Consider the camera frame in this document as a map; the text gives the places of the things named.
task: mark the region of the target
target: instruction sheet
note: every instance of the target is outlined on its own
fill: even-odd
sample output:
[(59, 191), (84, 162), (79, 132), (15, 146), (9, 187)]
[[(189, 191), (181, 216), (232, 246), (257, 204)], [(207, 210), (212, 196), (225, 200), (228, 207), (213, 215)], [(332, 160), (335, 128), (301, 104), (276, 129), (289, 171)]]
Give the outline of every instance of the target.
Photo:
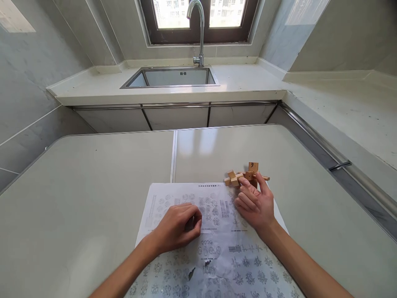
[[(153, 183), (136, 245), (157, 227), (170, 206), (186, 202), (197, 205), (203, 215), (201, 235), (188, 246), (157, 257), (126, 297), (304, 297), (281, 262), (235, 209), (235, 192), (223, 183)], [(287, 231), (276, 203), (274, 212)]]

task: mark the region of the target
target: kitchen sink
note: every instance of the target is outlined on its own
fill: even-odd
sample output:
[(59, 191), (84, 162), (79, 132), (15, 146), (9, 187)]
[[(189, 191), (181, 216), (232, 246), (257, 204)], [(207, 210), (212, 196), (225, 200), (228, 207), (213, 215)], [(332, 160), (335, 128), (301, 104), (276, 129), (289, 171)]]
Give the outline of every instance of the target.
[(142, 67), (120, 89), (219, 86), (211, 66)]

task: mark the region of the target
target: chrome faucet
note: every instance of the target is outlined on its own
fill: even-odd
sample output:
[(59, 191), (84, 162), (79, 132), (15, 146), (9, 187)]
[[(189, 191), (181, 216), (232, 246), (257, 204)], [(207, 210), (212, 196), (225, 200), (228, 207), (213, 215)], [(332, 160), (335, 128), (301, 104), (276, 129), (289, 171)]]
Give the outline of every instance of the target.
[(193, 64), (198, 63), (198, 67), (204, 67), (204, 9), (200, 0), (191, 0), (187, 8), (187, 18), (190, 19), (193, 7), (197, 5), (200, 12), (200, 53), (198, 57), (193, 57)]

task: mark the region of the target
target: window frame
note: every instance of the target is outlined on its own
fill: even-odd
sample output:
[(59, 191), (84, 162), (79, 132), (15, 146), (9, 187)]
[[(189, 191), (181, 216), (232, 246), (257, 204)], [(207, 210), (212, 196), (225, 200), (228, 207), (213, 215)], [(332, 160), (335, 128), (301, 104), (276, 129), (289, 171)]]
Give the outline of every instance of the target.
[[(153, 0), (140, 0), (149, 39), (153, 45), (200, 43), (200, 14), (193, 9), (190, 28), (158, 29)], [(240, 27), (210, 28), (211, 0), (201, 0), (204, 10), (204, 43), (246, 43), (259, 0), (246, 0)]]

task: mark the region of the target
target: white table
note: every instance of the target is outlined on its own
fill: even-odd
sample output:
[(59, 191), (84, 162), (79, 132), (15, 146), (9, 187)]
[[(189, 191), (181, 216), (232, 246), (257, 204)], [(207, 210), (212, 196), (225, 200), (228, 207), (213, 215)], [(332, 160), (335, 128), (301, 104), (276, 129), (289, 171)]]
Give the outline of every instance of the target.
[(249, 161), (343, 286), (397, 295), (396, 244), (292, 134), (258, 125), (59, 140), (0, 196), (0, 296), (88, 296), (133, 249), (151, 182), (219, 182)]

